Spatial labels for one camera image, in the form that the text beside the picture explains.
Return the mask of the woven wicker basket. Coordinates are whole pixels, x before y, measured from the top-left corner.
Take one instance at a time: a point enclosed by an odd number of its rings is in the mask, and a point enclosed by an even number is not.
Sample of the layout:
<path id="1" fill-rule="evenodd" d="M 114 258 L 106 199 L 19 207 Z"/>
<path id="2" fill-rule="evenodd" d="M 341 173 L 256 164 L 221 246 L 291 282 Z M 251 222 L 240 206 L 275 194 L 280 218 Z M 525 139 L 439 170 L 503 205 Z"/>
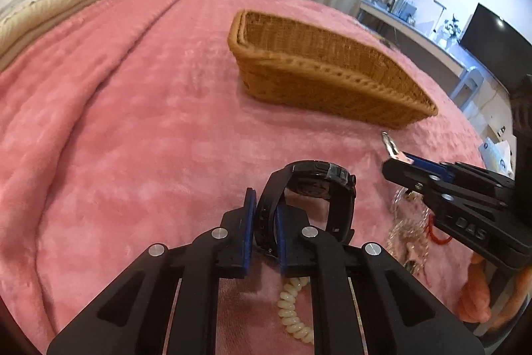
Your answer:
<path id="1" fill-rule="evenodd" d="M 261 102 L 395 130 L 438 114 L 436 103 L 396 60 L 339 33 L 241 10 L 227 43 L 244 91 Z"/>

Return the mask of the cream quilt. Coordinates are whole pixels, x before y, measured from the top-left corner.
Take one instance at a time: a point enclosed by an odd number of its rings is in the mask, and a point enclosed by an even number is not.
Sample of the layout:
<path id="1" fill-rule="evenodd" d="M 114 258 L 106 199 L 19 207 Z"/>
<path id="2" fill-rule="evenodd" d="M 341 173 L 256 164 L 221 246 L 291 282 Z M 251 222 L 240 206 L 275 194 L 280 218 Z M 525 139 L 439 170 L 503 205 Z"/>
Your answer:
<path id="1" fill-rule="evenodd" d="M 43 33 L 97 1 L 33 0 L 1 17 L 1 69 L 7 69 Z"/>

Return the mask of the black wrist watch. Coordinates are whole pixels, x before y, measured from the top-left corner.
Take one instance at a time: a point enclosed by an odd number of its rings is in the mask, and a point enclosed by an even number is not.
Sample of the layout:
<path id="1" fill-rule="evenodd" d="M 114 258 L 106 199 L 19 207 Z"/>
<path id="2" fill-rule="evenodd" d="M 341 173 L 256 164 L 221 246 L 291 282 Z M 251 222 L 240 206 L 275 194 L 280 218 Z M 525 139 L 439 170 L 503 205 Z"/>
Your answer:
<path id="1" fill-rule="evenodd" d="M 295 161 L 273 172 L 255 212 L 256 246 L 277 258 L 277 217 L 293 217 L 298 209 L 304 210 L 312 223 L 324 224 L 339 242 L 348 244 L 354 235 L 355 186 L 356 177 L 346 168 L 321 160 Z"/>

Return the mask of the black television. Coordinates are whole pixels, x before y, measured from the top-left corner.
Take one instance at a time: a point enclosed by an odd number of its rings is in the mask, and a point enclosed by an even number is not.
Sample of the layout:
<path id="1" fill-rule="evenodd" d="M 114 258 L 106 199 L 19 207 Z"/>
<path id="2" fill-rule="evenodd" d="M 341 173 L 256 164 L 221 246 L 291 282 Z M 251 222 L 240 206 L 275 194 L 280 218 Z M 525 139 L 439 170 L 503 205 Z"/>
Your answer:
<path id="1" fill-rule="evenodd" d="M 482 4 L 477 4 L 459 45 L 479 60 L 509 93 L 531 74 L 531 43 Z"/>

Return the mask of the pink plush blanket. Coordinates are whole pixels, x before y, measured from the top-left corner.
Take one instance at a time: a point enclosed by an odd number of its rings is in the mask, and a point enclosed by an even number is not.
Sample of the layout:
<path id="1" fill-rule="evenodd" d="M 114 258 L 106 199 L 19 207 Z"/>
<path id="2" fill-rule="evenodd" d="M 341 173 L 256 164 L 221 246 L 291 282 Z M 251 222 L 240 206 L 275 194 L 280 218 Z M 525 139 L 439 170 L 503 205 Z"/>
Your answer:
<path id="1" fill-rule="evenodd" d="M 1 75 L 1 296 L 38 350 L 152 243 L 191 242 L 295 160 L 355 174 L 353 240 L 385 242 L 380 129 L 248 97 L 243 9 L 375 44 L 309 0 L 101 0 Z"/>

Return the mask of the white wall desk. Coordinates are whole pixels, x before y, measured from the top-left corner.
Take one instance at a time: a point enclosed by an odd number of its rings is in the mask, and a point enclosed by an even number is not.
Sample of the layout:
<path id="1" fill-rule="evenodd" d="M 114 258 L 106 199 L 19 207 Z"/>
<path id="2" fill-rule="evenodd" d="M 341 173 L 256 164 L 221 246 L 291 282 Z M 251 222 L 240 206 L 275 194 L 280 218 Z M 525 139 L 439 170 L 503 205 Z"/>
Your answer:
<path id="1" fill-rule="evenodd" d="M 468 69 L 464 63 L 460 62 L 453 55 L 437 46 L 433 41 L 424 36 L 424 34 L 419 32 L 415 27 L 410 26 L 403 20 L 380 8 L 374 3 L 367 0 L 362 0 L 359 5 L 359 12 L 371 14 L 371 16 L 377 18 L 386 25 L 389 25 L 396 31 L 401 32 L 406 37 L 414 41 L 414 43 L 420 46 L 423 50 L 429 52 L 432 56 L 437 58 L 442 64 L 446 65 L 446 67 L 450 69 L 456 76 L 460 77 L 463 72 Z"/>

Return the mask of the tissue pack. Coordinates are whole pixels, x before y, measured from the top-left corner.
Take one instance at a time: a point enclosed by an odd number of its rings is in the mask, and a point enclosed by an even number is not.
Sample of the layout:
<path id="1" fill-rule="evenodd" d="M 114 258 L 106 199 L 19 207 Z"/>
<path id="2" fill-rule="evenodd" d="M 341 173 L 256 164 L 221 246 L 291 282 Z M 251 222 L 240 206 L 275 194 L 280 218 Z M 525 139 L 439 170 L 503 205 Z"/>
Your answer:
<path id="1" fill-rule="evenodd" d="M 479 147 L 481 159 L 485 167 L 505 177 L 515 177 L 511 165 L 511 149 L 506 140 L 494 142 L 486 138 Z"/>

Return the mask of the silver hair clip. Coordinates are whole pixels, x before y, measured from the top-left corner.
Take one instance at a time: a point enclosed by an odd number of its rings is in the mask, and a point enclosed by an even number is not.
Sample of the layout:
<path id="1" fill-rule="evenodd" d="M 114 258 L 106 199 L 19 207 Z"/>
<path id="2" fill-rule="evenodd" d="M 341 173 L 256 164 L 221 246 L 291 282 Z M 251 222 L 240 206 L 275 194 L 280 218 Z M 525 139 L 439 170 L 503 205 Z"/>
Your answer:
<path id="1" fill-rule="evenodd" d="M 386 131 L 383 131 L 381 133 L 381 139 L 391 159 L 395 159 L 407 164 L 412 163 L 412 159 L 410 159 L 404 152 L 399 150 L 395 141 L 390 137 L 390 134 L 388 134 Z"/>

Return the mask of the blue-grey chair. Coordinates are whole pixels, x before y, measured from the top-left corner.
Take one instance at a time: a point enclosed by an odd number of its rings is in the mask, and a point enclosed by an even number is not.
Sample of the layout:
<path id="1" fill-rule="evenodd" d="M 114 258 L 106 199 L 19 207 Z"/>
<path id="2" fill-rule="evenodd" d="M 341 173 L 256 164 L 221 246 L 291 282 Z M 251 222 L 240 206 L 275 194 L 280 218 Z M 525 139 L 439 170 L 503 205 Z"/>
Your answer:
<path id="1" fill-rule="evenodd" d="M 484 82 L 484 75 L 477 67 L 466 69 L 450 94 L 450 99 L 463 112 L 467 105 L 476 97 Z"/>

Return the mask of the white desk lamp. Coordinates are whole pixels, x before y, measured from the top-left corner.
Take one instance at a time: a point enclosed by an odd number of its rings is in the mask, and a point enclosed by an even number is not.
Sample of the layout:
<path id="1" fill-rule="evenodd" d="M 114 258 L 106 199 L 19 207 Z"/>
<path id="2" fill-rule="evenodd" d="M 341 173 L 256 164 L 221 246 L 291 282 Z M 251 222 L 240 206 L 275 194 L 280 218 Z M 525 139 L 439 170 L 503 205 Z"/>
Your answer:
<path id="1" fill-rule="evenodd" d="M 435 20 L 435 23 L 433 25 L 433 28 L 432 28 L 432 32 L 435 33 L 437 32 L 437 27 L 438 27 L 438 24 L 444 14 L 444 12 L 446 11 L 446 6 L 443 5 L 441 2 L 437 1 L 437 0 L 433 0 L 434 4 L 436 4 L 439 8 L 440 8 L 440 12 L 437 16 L 437 19 Z"/>

